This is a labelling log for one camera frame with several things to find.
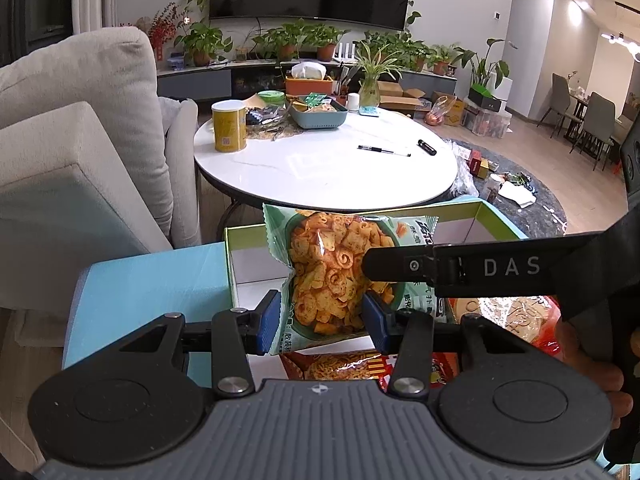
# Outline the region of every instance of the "green plastic lid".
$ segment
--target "green plastic lid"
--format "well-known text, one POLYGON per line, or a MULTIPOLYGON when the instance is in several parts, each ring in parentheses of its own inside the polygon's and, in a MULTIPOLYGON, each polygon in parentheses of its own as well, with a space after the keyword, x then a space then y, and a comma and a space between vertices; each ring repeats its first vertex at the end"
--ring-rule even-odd
POLYGON ((280 92, 279 90, 263 90, 262 92, 258 92, 258 95, 266 103, 269 103, 269 102, 279 103, 284 101, 284 92, 280 92))

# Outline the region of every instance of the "chip bag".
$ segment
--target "chip bag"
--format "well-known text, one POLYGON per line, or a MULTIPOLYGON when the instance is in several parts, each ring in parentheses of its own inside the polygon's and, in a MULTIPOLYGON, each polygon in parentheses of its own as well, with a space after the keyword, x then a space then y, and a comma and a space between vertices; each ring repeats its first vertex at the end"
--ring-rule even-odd
POLYGON ((480 314, 549 355, 560 351, 556 323, 560 309, 547 296, 528 298, 459 298, 449 300, 456 322, 469 312, 480 314))
POLYGON ((391 309, 438 313, 433 289, 421 283, 371 282, 362 257, 371 248, 433 243, 436 217, 340 215, 264 205, 271 255, 291 269, 282 285, 280 323, 271 354, 366 335, 360 317, 365 293, 391 309))
MULTIPOLYGON (((347 381, 374 379, 386 392, 397 355, 381 355, 375 350, 343 354, 281 354, 289 379, 310 381, 347 381)), ((441 388, 458 374, 456 354, 434 352, 431 364, 431 389, 441 388)))

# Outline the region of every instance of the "tv cabinet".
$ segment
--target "tv cabinet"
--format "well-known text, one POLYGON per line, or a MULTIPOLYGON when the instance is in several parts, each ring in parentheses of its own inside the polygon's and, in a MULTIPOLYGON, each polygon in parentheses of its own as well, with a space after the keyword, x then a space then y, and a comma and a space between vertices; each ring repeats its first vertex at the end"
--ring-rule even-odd
MULTIPOLYGON (((173 99, 194 101, 219 101, 222 99, 246 99, 260 90, 284 90, 284 76, 298 60, 277 63, 274 60, 249 60, 229 62, 222 68, 188 67, 184 70, 158 70, 158 95, 173 99)), ((327 73, 336 79, 340 64, 325 62, 327 73)), ((361 76, 350 83, 349 90, 357 92, 361 76)), ((384 76, 383 80, 392 79, 384 76)), ((430 72, 402 71, 399 81, 403 88, 419 88, 427 96, 433 91, 453 94, 456 78, 439 76, 430 72)))

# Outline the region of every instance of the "orange basket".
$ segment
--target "orange basket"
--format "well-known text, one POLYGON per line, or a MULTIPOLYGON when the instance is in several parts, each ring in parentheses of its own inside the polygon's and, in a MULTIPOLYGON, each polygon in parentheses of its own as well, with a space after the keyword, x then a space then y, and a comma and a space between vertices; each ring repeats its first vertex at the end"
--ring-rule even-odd
POLYGON ((329 76, 324 79, 294 79, 287 77, 285 79, 285 88, 288 95, 309 95, 313 92, 319 94, 331 95, 334 86, 334 80, 329 76))

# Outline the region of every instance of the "black pen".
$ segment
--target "black pen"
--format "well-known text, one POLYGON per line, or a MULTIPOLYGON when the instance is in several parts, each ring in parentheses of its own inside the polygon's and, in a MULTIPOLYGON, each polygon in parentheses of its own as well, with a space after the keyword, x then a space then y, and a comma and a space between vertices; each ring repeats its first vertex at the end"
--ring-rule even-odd
POLYGON ((418 140, 418 146, 420 146, 425 152, 429 153, 429 155, 435 155, 436 153, 438 153, 434 148, 432 148, 422 139, 418 140))
POLYGON ((391 150, 383 150, 382 148, 376 148, 373 146, 363 146, 362 144, 358 146, 358 149, 367 150, 368 152, 388 153, 389 155, 411 156, 411 153, 396 153, 391 150))

